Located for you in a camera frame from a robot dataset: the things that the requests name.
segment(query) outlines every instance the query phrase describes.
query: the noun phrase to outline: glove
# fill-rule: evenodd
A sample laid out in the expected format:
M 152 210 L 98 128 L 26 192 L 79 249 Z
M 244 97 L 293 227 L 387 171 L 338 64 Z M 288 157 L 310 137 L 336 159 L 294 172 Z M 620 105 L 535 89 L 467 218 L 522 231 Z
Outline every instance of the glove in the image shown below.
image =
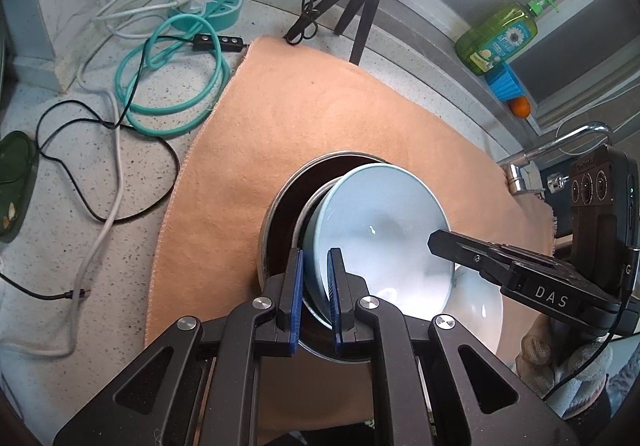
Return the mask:
M 546 396 L 558 382 L 580 368 L 600 347 L 599 342 L 581 346 L 558 365 L 552 343 L 551 320 L 541 314 L 523 337 L 522 352 L 513 366 L 514 373 L 540 397 Z M 559 388 L 546 403 L 563 419 L 583 412 L 604 390 L 612 359 L 612 350 L 607 347 L 585 371 Z

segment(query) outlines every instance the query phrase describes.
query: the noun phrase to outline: teal cable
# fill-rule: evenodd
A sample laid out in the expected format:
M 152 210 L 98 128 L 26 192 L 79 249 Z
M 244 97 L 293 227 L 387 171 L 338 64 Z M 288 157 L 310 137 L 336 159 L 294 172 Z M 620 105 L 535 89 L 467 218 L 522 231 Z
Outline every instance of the teal cable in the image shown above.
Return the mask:
M 216 0 L 216 2 L 217 2 L 217 5 L 212 9 L 210 14 L 213 14 L 214 12 L 216 12 L 218 8 L 222 5 L 222 1 Z M 173 104 L 170 106 L 152 107 L 152 106 L 142 106 L 132 102 L 129 109 L 126 112 L 126 117 L 129 123 L 131 124 L 131 126 L 136 130 L 138 130 L 143 135 L 146 135 L 149 137 L 178 137 L 179 135 L 183 135 L 193 130 L 195 127 L 198 127 L 209 116 L 209 114 L 213 110 L 214 105 L 217 103 L 218 99 L 220 98 L 222 91 L 225 89 L 227 83 L 229 82 L 231 72 L 228 64 L 226 63 L 225 58 L 223 58 L 217 32 L 214 30 L 211 24 L 206 21 L 206 19 L 202 18 L 201 16 L 193 15 L 193 14 L 178 14 L 178 15 L 172 16 L 171 18 L 167 19 L 164 23 L 162 23 L 162 25 L 160 25 L 153 32 L 153 34 L 149 38 L 150 42 L 146 44 L 146 51 L 144 54 L 145 63 L 143 65 L 143 72 L 145 70 L 158 70 L 158 68 L 161 68 L 162 66 L 167 64 L 171 59 L 171 57 L 173 56 L 173 54 L 184 45 L 182 42 L 175 42 L 169 45 L 168 47 L 164 48 L 163 50 L 160 50 L 157 54 L 155 55 L 151 54 L 154 44 L 158 40 L 158 36 L 160 36 L 161 33 L 167 27 L 171 26 L 173 22 L 184 19 L 186 17 L 190 18 L 195 23 L 194 23 L 194 26 L 184 34 L 185 38 L 193 39 L 193 37 L 196 34 L 199 34 L 202 30 L 205 30 L 209 32 L 209 34 L 211 34 L 212 39 L 214 41 L 214 48 L 211 53 L 216 60 L 215 69 L 213 71 L 213 74 L 209 77 L 209 80 L 207 81 L 207 84 L 205 85 L 204 89 L 198 95 L 194 96 L 191 99 L 183 101 L 181 103 Z M 136 76 L 131 77 L 126 88 L 124 88 L 122 85 L 122 74 L 124 72 L 124 69 L 127 66 L 127 63 L 129 63 L 129 61 L 133 57 L 139 54 L 144 47 L 145 45 L 143 44 L 143 45 L 140 45 L 139 47 L 134 48 L 132 51 L 130 51 L 124 57 L 124 59 L 120 62 L 116 70 L 116 74 L 114 76 L 115 95 L 118 98 L 118 100 L 123 104 L 123 106 L 126 105 L 129 100 L 130 94 L 133 89 L 133 85 L 135 83 Z M 220 83 L 219 83 L 218 89 L 216 90 L 216 92 L 214 93 L 211 99 L 210 105 L 206 109 L 204 109 L 204 111 L 199 113 L 196 117 L 194 117 L 189 122 L 181 126 L 177 126 L 169 129 L 162 129 L 162 130 L 151 129 L 140 124 L 140 122 L 137 121 L 133 116 L 133 114 L 135 113 L 148 115 L 148 116 L 170 115 L 173 113 L 178 113 L 186 109 L 192 108 L 193 106 L 198 105 L 204 98 L 206 98 L 207 95 L 209 95 L 209 93 L 215 86 L 216 82 L 218 81 L 220 81 Z

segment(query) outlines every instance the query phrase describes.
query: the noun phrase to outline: light blue bowl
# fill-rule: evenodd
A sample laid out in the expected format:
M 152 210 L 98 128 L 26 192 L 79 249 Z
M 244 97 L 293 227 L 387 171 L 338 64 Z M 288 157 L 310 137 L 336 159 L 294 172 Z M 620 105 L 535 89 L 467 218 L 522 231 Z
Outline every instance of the light blue bowl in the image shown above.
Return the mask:
M 305 285 L 330 319 L 327 253 L 340 247 L 346 270 L 362 276 L 372 295 L 405 315 L 430 320 L 442 312 L 453 264 L 427 241 L 449 222 L 429 188 L 390 164 L 367 164 L 344 175 L 314 211 L 303 240 Z

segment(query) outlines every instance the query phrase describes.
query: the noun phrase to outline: faucet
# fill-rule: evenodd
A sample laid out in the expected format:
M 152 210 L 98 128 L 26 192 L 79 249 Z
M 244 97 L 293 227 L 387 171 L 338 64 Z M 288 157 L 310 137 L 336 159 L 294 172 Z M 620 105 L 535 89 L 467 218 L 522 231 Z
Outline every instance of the faucet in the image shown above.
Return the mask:
M 541 157 L 553 150 L 557 150 L 558 148 L 590 133 L 602 133 L 607 137 L 607 143 L 613 144 L 613 130 L 610 129 L 609 126 L 604 124 L 604 122 L 588 122 L 587 124 L 577 127 L 566 135 L 562 135 L 562 137 L 559 137 L 558 139 L 549 141 L 537 148 L 523 150 L 498 162 L 498 166 L 500 166 L 504 170 L 504 174 L 507 175 L 507 186 L 509 188 L 509 192 L 512 195 L 532 193 L 533 191 L 527 190 L 527 185 L 522 177 L 522 168 L 528 165 L 533 159 Z M 552 190 L 554 193 L 558 191 L 558 189 L 564 187 L 564 184 L 566 183 L 565 177 L 554 176 L 550 177 L 550 179 L 554 182 L 555 191 Z

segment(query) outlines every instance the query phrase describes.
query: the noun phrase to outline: green tray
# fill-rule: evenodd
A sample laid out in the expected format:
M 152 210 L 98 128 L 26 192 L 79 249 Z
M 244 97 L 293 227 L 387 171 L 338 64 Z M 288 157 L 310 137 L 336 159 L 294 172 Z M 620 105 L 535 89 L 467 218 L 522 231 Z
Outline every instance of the green tray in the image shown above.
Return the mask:
M 20 231 L 37 174 L 38 151 L 29 137 L 13 131 L 0 140 L 0 241 L 10 242 Z

